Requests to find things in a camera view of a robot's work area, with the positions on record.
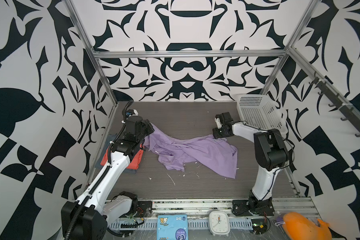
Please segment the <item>purple t-shirt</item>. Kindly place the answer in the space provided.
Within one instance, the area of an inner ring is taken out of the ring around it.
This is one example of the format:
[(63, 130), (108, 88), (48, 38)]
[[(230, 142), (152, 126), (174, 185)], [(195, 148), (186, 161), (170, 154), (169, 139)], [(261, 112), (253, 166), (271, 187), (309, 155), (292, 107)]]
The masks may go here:
[(144, 146), (158, 155), (167, 170), (184, 172), (185, 164), (198, 162), (225, 178), (235, 179), (238, 150), (226, 139), (213, 135), (179, 140), (153, 126), (154, 132), (145, 138)]

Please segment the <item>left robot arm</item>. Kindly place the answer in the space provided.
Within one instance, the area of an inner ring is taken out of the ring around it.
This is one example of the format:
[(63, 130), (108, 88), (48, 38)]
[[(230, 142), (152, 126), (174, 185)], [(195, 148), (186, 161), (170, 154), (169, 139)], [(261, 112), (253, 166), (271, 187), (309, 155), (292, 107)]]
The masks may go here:
[(90, 186), (61, 210), (62, 232), (66, 240), (101, 240), (108, 227), (123, 215), (134, 214), (138, 200), (124, 192), (107, 203), (107, 197), (123, 171), (142, 149), (147, 136), (154, 132), (149, 120), (140, 116), (124, 119), (120, 134), (110, 142), (106, 161)]

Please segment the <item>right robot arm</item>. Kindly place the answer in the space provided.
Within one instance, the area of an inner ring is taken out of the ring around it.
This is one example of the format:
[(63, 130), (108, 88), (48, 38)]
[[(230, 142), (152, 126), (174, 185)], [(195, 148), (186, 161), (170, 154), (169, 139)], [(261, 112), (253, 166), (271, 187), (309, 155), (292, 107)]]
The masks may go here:
[(277, 129), (264, 130), (246, 122), (234, 121), (229, 112), (215, 116), (216, 139), (238, 136), (254, 143), (255, 158), (259, 165), (254, 187), (244, 205), (234, 204), (233, 213), (242, 216), (246, 212), (260, 215), (261, 210), (271, 208), (272, 190), (279, 172), (290, 160), (285, 140)]

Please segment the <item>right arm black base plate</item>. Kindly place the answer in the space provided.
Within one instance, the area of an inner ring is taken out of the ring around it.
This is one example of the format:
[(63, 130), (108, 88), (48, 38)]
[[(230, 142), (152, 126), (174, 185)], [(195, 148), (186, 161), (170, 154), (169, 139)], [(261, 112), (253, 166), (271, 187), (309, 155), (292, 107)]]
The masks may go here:
[(237, 217), (242, 216), (273, 216), (275, 209), (272, 198), (258, 201), (256, 198), (248, 200), (233, 200), (232, 213)]

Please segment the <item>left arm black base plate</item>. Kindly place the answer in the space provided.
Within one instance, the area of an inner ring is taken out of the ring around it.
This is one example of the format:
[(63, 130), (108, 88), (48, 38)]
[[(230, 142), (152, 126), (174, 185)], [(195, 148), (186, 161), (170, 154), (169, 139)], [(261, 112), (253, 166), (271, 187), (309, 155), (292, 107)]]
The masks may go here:
[(133, 216), (135, 218), (146, 218), (152, 214), (152, 201), (138, 201), (133, 204)]

